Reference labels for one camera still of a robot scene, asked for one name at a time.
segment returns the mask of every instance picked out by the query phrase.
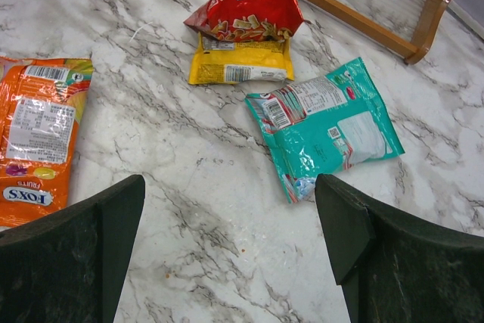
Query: marble countertop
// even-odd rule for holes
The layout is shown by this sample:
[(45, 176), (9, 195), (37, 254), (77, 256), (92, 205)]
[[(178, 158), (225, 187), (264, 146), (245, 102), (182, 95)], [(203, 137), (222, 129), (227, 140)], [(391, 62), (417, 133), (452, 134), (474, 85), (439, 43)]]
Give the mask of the marble countertop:
[[(134, 173), (144, 212), (115, 322), (348, 322), (314, 203), (287, 205), (243, 103), (270, 82), (187, 84), (206, 0), (0, 0), (0, 52), (91, 57), (73, 164), (75, 203)], [(298, 80), (361, 56), (406, 154), (339, 177), (484, 236), (484, 44), (446, 14), (430, 53), (402, 60), (301, 3)]]

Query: white oval logo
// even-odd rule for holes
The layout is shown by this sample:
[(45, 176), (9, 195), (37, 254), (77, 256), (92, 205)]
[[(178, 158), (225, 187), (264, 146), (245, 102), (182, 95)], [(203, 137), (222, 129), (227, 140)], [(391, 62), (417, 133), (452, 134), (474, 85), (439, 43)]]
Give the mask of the white oval logo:
[(39, 204), (41, 206), (48, 206), (52, 203), (52, 194), (22, 187), (7, 187), (3, 190), (3, 197), (6, 200)]

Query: orange snack bag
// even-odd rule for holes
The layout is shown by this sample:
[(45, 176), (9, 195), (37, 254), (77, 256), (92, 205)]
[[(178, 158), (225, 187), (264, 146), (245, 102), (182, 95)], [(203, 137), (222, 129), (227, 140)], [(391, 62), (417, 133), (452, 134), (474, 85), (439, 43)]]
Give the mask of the orange snack bag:
[(0, 226), (22, 225), (67, 205), (93, 70), (83, 59), (0, 57)]

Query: snack package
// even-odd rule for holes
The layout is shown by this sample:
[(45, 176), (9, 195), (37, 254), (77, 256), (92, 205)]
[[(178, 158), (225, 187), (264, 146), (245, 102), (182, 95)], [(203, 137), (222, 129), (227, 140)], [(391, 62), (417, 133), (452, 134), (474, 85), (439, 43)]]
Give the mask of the snack package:
[(304, 21), (297, 0), (209, 0), (184, 23), (219, 41), (289, 39)]
[(0, 226), (64, 208), (90, 60), (0, 57)]
[(325, 77), (246, 98), (287, 199), (315, 188), (318, 174), (404, 153), (361, 58)]
[(290, 40), (283, 42), (220, 42), (199, 34), (188, 83), (235, 84), (251, 79), (294, 79)]

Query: yellow wrapper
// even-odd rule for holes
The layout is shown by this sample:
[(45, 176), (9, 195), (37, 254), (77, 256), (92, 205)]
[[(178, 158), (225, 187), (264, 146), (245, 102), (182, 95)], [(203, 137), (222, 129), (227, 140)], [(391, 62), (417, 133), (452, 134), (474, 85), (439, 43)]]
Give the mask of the yellow wrapper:
[(283, 42), (220, 42), (201, 34), (188, 83), (235, 84), (251, 79), (294, 80), (290, 40)]

